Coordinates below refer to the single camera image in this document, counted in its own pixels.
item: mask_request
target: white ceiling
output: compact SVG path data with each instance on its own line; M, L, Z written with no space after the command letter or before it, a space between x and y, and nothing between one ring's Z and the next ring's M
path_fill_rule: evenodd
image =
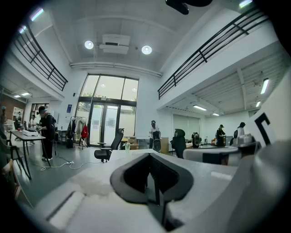
M189 15L182 15L165 0L62 0L52 1L47 9L71 63L115 62L158 71L161 57L175 48L181 32L186 34L209 7L189 6ZM88 40L100 44L103 34L130 36L128 54L85 48ZM150 55L141 52L144 45L152 47Z
M246 88L246 110L256 108L258 101L261 101L261 105L266 101L290 64L290 57L281 48L241 67ZM263 80L266 78L269 78L269 84L266 92L261 95ZM199 105L207 111L195 109L193 105ZM229 114L244 111L244 97L238 72L233 70L219 81L195 91L168 107L206 116L212 113Z
M0 83L7 94L11 94L13 96L20 95L21 98L19 99L21 100L51 97L48 93L40 89L37 85L23 77L8 62L3 61L0 70ZM26 92L30 93L30 95L21 95Z

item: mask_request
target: black object on ceiling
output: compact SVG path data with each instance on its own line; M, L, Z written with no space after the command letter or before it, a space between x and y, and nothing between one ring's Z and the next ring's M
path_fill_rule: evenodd
M172 7L173 9L179 11L184 15L189 14L187 4L196 7L203 7L209 5L211 2L212 0L166 0L166 4L168 6Z

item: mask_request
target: round ceiling light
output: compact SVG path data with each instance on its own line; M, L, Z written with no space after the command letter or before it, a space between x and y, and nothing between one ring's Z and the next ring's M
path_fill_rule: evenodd
M150 46L143 46L142 48L141 48L141 51L142 51L142 53L144 53L144 54L150 54L151 53L151 47Z
M92 49L93 46L94 46L94 44L93 44L92 41L86 41L86 42L85 42L85 47L86 47L87 49Z

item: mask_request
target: glass door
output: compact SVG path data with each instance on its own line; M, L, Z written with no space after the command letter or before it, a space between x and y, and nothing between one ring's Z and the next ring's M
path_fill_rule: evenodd
M99 147L99 142L110 146L115 137L118 106L92 103L90 113L90 146Z

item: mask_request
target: ceiling air conditioning unit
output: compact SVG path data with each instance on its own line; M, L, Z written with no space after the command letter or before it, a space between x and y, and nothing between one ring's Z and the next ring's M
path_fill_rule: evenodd
M105 53L127 54L129 41L128 35L104 34L99 48Z

